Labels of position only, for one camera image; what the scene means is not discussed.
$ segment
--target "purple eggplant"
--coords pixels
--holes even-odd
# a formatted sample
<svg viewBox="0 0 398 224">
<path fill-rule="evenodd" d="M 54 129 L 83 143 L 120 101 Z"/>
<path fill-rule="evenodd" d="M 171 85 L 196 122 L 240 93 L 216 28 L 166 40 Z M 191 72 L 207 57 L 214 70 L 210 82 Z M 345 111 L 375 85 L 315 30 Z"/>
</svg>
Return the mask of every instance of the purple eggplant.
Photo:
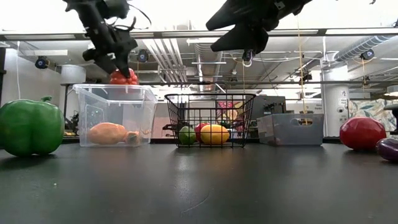
<svg viewBox="0 0 398 224">
<path fill-rule="evenodd" d="M 376 150 L 383 159 L 398 162 L 398 140 L 384 138 L 377 143 Z"/>
</svg>

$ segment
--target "wire basket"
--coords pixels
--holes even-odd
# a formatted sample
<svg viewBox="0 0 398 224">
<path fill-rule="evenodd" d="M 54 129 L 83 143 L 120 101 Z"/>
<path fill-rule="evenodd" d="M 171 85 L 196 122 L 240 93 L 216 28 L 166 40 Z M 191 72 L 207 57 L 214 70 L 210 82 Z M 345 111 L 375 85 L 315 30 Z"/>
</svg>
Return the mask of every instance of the wire basket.
<svg viewBox="0 0 398 224">
<path fill-rule="evenodd" d="M 165 95 L 177 146 L 244 147 L 249 135 L 254 97 L 254 94 L 242 93 Z M 197 128 L 201 123 L 209 124 L 210 127 Z M 181 134 L 192 136 L 195 133 L 195 142 L 187 143 L 179 138 L 184 126 L 189 128 Z"/>
</svg>

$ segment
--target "plastic storage container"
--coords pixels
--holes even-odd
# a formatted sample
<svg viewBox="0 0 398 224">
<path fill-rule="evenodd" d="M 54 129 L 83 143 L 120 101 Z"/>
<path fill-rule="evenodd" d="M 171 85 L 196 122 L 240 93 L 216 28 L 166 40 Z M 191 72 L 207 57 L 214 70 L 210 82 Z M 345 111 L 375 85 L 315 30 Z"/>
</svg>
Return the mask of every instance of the plastic storage container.
<svg viewBox="0 0 398 224">
<path fill-rule="evenodd" d="M 272 114 L 257 119 L 261 143 L 273 146 L 320 146 L 323 114 Z"/>
<path fill-rule="evenodd" d="M 76 84 L 73 89 L 79 97 L 80 146 L 135 147 L 150 143 L 157 98 L 149 87 Z M 126 137 L 116 144 L 95 144 L 92 141 L 99 140 L 93 139 L 101 139 L 101 135 L 99 137 L 97 135 L 96 138 L 90 137 L 93 133 L 90 129 L 100 123 L 120 124 L 124 126 L 128 135 L 126 134 Z"/>
</svg>

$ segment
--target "black table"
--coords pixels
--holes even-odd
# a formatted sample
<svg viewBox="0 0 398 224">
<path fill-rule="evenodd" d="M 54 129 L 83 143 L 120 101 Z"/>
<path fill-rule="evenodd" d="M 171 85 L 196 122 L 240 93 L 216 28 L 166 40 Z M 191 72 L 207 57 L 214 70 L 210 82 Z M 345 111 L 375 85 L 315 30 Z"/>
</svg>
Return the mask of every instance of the black table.
<svg viewBox="0 0 398 224">
<path fill-rule="evenodd" d="M 336 144 L 0 151 L 0 223 L 397 223 L 398 166 Z"/>
</svg>

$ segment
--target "gray plastic crate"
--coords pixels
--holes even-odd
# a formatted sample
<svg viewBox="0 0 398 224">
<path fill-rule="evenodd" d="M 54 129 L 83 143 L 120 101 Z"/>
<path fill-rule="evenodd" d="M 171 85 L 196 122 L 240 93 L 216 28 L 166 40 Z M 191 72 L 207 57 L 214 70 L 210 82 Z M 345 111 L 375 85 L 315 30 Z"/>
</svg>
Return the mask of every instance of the gray plastic crate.
<svg viewBox="0 0 398 224">
<path fill-rule="evenodd" d="M 258 118 L 260 142 L 273 146 L 320 146 L 323 118 L 323 114 L 272 114 Z"/>
</svg>

